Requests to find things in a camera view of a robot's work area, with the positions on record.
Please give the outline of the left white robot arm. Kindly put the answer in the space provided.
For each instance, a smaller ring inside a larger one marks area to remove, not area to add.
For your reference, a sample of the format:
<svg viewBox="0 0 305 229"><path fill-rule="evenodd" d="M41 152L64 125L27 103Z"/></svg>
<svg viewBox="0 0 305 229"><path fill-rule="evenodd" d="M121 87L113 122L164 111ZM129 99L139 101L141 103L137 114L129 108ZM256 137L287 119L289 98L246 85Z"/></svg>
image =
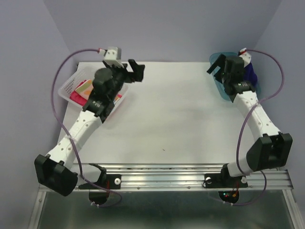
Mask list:
<svg viewBox="0 0 305 229"><path fill-rule="evenodd" d="M115 98L128 83L141 82L144 77L144 64L129 59L120 67L105 64L95 71L86 104L80 111L75 123L68 130L63 127L65 136L46 155L38 155L34 160L38 182L59 193L69 195L83 179L83 170L71 170L75 159L90 138L115 109Z"/></svg>

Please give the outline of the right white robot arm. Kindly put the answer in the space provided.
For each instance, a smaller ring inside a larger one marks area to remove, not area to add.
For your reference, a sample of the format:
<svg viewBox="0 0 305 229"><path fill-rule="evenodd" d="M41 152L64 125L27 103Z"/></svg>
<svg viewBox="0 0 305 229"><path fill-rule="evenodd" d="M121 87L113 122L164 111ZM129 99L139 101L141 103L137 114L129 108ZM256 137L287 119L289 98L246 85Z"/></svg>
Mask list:
<svg viewBox="0 0 305 229"><path fill-rule="evenodd" d="M255 140L243 158L237 155L234 162L223 166L219 180L224 186L239 176L285 166L293 143L292 136L280 131L268 117L251 81L244 79L250 65L251 55L240 51L238 55L220 54L207 70L208 74L217 70L214 78L244 117L242 128L249 126Z"/></svg>

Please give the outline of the pink microfiber towel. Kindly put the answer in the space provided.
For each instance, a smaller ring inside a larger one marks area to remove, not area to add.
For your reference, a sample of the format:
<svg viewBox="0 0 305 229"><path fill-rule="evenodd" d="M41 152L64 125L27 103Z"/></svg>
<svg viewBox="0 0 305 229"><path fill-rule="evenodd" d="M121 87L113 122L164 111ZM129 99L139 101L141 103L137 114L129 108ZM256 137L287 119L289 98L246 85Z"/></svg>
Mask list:
<svg viewBox="0 0 305 229"><path fill-rule="evenodd" d="M72 94L70 95L70 99L80 106L84 106L87 102L87 100L80 96L77 92L72 92Z"/></svg>

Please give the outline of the purple towel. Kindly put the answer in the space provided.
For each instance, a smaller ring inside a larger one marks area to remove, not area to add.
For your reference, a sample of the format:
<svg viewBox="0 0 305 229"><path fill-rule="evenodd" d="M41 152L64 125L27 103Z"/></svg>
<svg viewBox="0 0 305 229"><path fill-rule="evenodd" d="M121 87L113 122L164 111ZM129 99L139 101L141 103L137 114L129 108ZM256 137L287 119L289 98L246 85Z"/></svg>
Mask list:
<svg viewBox="0 0 305 229"><path fill-rule="evenodd" d="M254 72L254 68L251 62L244 67L243 80L249 81L254 87L257 87L258 78L256 73Z"/></svg>

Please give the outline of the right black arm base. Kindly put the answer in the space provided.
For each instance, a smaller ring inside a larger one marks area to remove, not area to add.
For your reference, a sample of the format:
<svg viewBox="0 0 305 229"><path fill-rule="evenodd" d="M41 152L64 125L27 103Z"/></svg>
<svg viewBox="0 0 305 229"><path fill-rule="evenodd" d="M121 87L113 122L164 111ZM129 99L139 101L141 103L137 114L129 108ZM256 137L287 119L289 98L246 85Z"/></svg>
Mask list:
<svg viewBox="0 0 305 229"><path fill-rule="evenodd" d="M207 189L219 188L219 198L225 203L234 205L240 197L239 189L248 187L248 183L245 176L230 176L225 164L219 173L205 174L202 186Z"/></svg>

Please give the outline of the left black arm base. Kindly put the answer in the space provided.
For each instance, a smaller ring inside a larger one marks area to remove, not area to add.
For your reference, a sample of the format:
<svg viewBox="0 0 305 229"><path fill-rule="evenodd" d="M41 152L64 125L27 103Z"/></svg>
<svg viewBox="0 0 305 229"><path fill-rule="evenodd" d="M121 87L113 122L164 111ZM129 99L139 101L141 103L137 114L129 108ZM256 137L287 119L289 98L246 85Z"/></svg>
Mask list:
<svg viewBox="0 0 305 229"><path fill-rule="evenodd" d="M90 163L85 175L90 176L93 181L86 181L78 176L77 188L89 190L88 198L92 206L108 208L121 203L122 195L118 193L122 184L121 174L109 174L106 168Z"/></svg>

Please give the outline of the orange patterned towel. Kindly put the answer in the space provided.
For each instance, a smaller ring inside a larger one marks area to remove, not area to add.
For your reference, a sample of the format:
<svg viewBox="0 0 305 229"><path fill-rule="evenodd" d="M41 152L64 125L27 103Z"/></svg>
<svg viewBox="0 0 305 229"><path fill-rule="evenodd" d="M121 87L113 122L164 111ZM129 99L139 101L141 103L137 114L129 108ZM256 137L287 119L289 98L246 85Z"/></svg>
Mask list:
<svg viewBox="0 0 305 229"><path fill-rule="evenodd" d="M85 80L81 82L73 92L77 92L80 96L88 100L92 90L92 80Z"/></svg>

